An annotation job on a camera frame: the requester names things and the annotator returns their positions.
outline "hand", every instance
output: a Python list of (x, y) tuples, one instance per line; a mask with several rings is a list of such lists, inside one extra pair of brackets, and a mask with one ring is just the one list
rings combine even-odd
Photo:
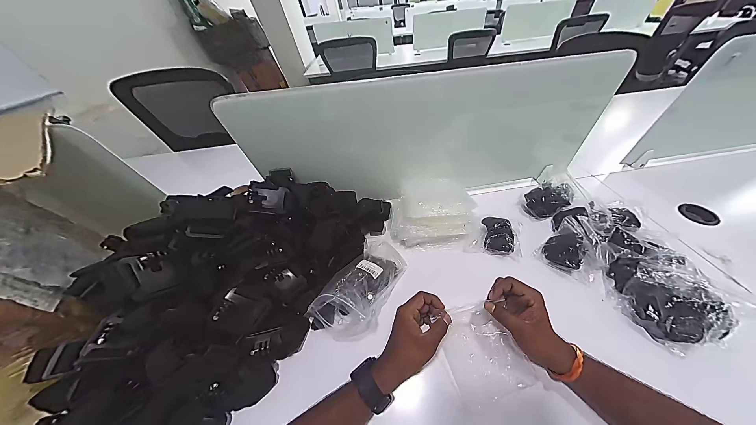
[(555, 374), (572, 369), (575, 351), (551, 327), (540, 292), (515, 278), (498, 278), (484, 307), (535, 364)]
[[(433, 357), (451, 324), (444, 308), (437, 296), (421, 291), (396, 310), (389, 341), (372, 368), (383, 394), (393, 392)], [(430, 326), (425, 333), (420, 329), (423, 324)]]

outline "wrist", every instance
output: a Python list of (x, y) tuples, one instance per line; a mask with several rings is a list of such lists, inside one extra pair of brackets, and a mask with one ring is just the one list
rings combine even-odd
[(575, 354), (575, 349), (559, 337), (556, 337), (550, 353), (549, 358), (542, 366), (558, 375), (568, 374), (578, 357)]
[(376, 385), (383, 394), (391, 394), (397, 387), (407, 380), (407, 377), (400, 371), (400, 369), (393, 364), (390, 360), (380, 356), (375, 363), (373, 363), (370, 372), (373, 375), (373, 379), (376, 381)]

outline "watch strap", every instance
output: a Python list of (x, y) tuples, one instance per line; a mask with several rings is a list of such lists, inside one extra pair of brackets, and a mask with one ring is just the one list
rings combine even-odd
[(365, 405), (374, 413), (382, 413), (391, 403), (391, 395), (383, 394), (378, 388), (371, 368), (376, 358), (369, 357), (362, 362), (350, 375), (352, 382), (357, 386), (357, 391)]

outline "stack of plastic bags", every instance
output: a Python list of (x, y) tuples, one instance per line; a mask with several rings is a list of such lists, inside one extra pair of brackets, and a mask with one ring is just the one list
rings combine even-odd
[(466, 240), (473, 224), (475, 201), (445, 178), (403, 181), (394, 203), (392, 236), (405, 247), (439, 247)]

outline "forearm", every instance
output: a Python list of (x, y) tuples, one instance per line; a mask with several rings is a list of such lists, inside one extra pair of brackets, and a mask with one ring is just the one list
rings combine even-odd
[(372, 416), (357, 386), (350, 382), (299, 415), (290, 425), (362, 425)]
[(568, 386), (609, 425), (719, 424), (587, 355)]

